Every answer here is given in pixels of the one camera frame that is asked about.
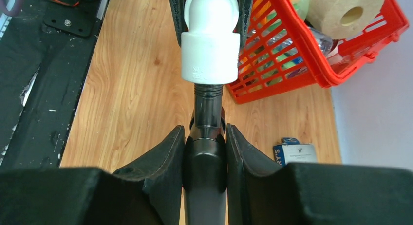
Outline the dark grey metal faucet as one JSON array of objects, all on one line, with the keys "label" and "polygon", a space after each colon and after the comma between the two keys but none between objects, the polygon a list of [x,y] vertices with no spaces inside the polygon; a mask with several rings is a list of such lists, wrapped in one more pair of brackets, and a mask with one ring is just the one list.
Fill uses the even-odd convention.
[{"label": "dark grey metal faucet", "polygon": [[223,225],[227,159],[222,85],[194,85],[194,111],[183,155],[187,225]]}]

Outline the white pvc elbow fitting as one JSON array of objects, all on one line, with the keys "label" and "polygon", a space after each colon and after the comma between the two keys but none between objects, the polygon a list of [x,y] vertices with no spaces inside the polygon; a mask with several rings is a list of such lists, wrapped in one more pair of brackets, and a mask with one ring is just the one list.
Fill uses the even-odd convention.
[{"label": "white pvc elbow fitting", "polygon": [[184,80],[195,84],[228,84],[238,77],[240,34],[237,0],[186,0],[181,34]]}]

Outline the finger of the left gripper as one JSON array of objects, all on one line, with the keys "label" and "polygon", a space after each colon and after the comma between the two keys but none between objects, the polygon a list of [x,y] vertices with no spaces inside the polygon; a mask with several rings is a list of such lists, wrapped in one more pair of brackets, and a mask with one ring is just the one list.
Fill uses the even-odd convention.
[{"label": "finger of the left gripper", "polygon": [[187,30],[184,19],[185,1],[186,0],[169,0],[177,42],[180,47],[182,43],[182,33]]},{"label": "finger of the left gripper", "polygon": [[253,1],[254,0],[237,0],[239,8],[239,17],[235,31],[236,33],[240,34],[241,48],[243,48],[246,44]]}]

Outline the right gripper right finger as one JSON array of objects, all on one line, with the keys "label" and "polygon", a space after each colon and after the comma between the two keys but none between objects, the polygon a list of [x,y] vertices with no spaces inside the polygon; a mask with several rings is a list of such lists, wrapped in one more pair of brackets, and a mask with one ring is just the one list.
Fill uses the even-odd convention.
[{"label": "right gripper right finger", "polygon": [[226,128],[231,225],[410,225],[413,173],[320,163],[277,164]]}]

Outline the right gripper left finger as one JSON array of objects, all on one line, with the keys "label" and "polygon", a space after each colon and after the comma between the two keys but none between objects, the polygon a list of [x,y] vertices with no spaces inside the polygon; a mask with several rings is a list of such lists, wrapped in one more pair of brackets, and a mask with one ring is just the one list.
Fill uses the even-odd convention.
[{"label": "right gripper left finger", "polygon": [[185,130],[176,126],[151,150],[108,173],[43,168],[0,175],[3,225],[177,225]]}]

